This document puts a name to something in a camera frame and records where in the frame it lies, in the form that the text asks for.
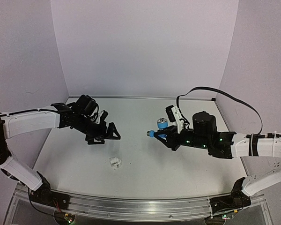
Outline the white plastic pipe fitting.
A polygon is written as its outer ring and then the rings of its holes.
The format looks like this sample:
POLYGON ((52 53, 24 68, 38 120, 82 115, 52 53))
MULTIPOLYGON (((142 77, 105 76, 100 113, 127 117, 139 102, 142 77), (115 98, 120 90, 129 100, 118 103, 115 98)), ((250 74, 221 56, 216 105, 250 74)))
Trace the white plastic pipe fitting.
POLYGON ((109 162, 111 167, 113 167, 114 169, 120 168, 122 166, 122 161, 118 157, 109 158, 109 162))

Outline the circuit board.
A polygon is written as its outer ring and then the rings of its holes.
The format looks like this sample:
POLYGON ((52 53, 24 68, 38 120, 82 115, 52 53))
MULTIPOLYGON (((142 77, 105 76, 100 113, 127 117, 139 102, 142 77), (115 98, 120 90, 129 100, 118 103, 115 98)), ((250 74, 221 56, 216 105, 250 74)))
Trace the circuit board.
POLYGON ((233 220, 234 216, 235 216, 235 213, 225 213, 225 214, 219 215, 218 217, 221 220, 225 220, 226 221, 226 220, 233 220))
POLYGON ((74 214, 54 212, 54 220, 59 225, 71 225, 74 223, 76 216, 74 214))

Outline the left circuit board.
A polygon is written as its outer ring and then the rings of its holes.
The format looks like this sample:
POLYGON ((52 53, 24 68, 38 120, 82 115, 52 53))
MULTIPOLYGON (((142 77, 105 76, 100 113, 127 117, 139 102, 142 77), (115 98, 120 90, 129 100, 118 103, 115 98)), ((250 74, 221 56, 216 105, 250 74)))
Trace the left circuit board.
POLYGON ((74 214, 54 212, 54 220, 59 225, 71 225, 74 223, 76 216, 74 214))

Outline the right circuit board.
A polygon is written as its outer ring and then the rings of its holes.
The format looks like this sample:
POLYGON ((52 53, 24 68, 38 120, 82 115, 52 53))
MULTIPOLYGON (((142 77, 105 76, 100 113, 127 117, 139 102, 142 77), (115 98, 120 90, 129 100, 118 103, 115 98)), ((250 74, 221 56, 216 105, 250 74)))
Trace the right circuit board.
POLYGON ((226 220, 233 220, 234 216, 235 216, 235 213, 225 213, 225 214, 219 215, 218 217, 221 220, 225 220, 226 221, 226 220))

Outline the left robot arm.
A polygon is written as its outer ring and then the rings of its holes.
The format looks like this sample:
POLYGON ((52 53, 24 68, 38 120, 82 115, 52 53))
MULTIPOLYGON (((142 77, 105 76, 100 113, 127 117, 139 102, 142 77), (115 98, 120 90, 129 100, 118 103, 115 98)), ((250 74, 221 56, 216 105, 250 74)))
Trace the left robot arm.
POLYGON ((76 102, 54 103, 47 108, 37 108, 12 113, 0 113, 0 170, 30 189, 34 202, 49 205, 56 203, 56 192, 39 172, 16 158, 7 145, 12 137, 43 129, 75 129, 85 135, 88 145, 104 144, 105 140, 121 138, 113 122, 106 123, 108 112, 99 111, 98 103, 88 95, 76 102))

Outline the blue water faucet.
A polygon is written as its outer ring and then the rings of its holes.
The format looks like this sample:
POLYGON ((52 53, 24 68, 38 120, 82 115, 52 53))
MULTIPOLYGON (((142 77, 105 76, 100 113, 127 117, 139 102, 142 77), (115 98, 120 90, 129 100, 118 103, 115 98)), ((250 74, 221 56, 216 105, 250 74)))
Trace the blue water faucet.
POLYGON ((147 131, 146 135, 150 138, 154 137, 154 133, 157 131, 162 131, 168 127, 168 120, 166 118, 159 118, 157 121, 157 130, 149 130, 147 131))

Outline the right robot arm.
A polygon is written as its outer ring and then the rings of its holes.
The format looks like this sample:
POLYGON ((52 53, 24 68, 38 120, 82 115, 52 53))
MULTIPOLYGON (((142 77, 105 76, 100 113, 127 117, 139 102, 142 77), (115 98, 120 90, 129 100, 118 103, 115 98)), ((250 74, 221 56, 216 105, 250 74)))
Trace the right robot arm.
MULTIPOLYGON (((156 138, 167 148, 176 151, 180 146, 207 150, 210 156, 220 159, 241 157, 275 157, 281 158, 281 133, 241 134, 236 132, 219 132, 215 116, 202 111, 193 115, 191 129, 182 127, 181 123, 167 125, 161 118, 157 122, 157 131, 148 131, 147 136, 156 138)), ((225 210, 238 210, 250 206, 251 196, 257 192, 281 182, 281 166, 257 177, 255 175, 238 179, 231 193, 209 200, 212 213, 225 210)))

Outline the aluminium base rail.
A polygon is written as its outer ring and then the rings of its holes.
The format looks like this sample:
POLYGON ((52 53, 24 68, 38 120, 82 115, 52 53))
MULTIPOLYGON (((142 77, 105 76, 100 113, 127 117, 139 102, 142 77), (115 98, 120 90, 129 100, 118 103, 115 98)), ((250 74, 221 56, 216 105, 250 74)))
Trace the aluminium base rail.
POLYGON ((260 209, 263 217, 270 216, 264 195, 251 197, 249 205, 241 202, 238 207, 231 208, 222 204, 225 195, 139 200, 79 195, 57 190, 54 193, 59 207, 56 208, 55 204, 44 205, 47 210, 118 221, 184 221, 230 213, 248 213, 256 207, 260 209), (216 203, 211 204, 212 199, 216 199, 216 203))

